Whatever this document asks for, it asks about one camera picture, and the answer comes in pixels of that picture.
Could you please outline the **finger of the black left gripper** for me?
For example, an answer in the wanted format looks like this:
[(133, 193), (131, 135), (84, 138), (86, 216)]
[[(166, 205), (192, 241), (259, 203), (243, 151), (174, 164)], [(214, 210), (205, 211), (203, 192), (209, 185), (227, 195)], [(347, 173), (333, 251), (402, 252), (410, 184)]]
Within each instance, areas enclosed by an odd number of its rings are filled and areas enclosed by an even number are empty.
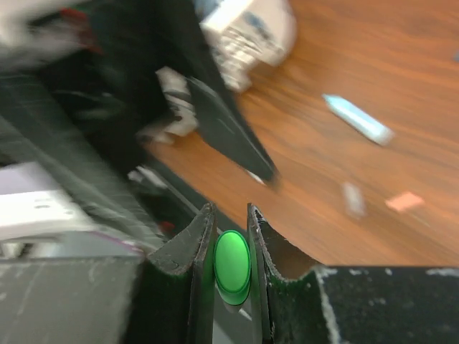
[(277, 176), (275, 164), (245, 120), (239, 116), (239, 112), (231, 110), (202, 81), (191, 77), (187, 84), (203, 140), (262, 181), (274, 181)]

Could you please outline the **light blue highlighter pen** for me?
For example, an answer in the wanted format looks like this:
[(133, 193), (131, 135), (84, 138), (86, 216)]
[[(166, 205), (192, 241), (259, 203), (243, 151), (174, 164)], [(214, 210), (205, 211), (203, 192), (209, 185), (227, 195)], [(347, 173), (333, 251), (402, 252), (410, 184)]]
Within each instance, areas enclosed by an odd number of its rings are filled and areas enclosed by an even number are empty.
[(371, 142), (385, 146), (393, 138), (391, 129), (348, 100), (338, 95), (322, 94), (322, 97), (334, 115)]

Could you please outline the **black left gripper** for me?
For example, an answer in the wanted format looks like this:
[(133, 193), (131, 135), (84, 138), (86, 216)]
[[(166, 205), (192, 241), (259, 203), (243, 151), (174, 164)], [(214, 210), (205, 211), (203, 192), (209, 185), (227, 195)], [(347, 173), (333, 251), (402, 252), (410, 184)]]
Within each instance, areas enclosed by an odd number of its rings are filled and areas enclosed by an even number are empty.
[(60, 109), (39, 144), (58, 163), (96, 158), (125, 170), (138, 162), (141, 128), (176, 122), (159, 78), (165, 68), (184, 77), (200, 136), (229, 154), (230, 92), (193, 1), (78, 1), (57, 13), (82, 45), (40, 72)]

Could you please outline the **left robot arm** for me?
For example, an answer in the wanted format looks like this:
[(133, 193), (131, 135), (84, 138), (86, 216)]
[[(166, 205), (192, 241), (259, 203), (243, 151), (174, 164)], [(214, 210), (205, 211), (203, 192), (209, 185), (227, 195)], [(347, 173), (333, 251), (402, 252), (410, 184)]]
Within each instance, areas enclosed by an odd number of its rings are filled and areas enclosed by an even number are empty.
[(1, 157), (35, 163), (97, 230), (153, 253), (148, 125), (174, 114), (158, 78), (185, 77), (203, 139), (272, 181), (275, 164), (227, 89), (191, 1), (3, 1)]

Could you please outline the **green highlighter cap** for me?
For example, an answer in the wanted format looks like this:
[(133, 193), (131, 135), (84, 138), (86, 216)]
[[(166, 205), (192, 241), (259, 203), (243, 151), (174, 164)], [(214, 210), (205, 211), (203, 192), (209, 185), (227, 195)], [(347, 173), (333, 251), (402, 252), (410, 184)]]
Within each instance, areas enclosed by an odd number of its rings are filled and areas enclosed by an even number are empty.
[(238, 231), (224, 231), (214, 246), (214, 275), (223, 301), (240, 306), (250, 292), (251, 259), (246, 239)]

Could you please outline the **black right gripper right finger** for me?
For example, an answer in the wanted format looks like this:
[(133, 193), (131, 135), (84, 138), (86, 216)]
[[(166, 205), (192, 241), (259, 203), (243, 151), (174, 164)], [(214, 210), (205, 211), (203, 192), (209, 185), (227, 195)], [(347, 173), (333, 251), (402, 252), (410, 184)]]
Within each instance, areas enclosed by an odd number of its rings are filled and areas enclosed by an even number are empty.
[(251, 259), (250, 304), (254, 343), (340, 343), (341, 334), (321, 272), (309, 269), (284, 277), (268, 250), (271, 225), (258, 207), (247, 205)]

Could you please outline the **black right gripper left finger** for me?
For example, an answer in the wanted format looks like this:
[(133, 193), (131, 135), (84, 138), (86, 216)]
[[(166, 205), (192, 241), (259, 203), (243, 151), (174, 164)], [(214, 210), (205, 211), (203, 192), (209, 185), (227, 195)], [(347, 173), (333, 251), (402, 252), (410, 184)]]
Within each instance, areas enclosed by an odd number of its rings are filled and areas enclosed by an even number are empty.
[(214, 322), (214, 204), (138, 269), (123, 343), (211, 343)]

